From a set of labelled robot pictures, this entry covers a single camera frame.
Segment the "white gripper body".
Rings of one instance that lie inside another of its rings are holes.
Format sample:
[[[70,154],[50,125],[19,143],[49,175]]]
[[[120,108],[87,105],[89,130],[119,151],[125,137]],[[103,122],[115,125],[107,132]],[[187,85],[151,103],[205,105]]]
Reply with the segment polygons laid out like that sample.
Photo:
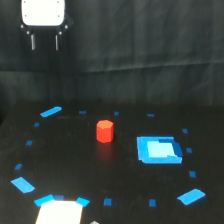
[[[21,0],[21,27],[56,27],[60,33],[73,24],[73,18],[66,12],[65,0]]]

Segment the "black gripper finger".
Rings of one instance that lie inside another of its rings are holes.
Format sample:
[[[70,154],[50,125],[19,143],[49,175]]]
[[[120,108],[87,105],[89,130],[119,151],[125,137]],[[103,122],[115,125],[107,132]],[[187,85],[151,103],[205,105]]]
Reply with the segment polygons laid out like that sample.
[[[31,49],[32,50],[35,50],[35,48],[36,48],[36,42],[35,42],[35,34],[33,33],[33,34],[31,34]]]
[[[59,43],[59,42],[60,42],[60,41],[59,41],[59,35],[56,34],[56,35],[55,35],[55,48],[56,48],[56,51],[58,51],[59,48],[60,48],[60,43]]]

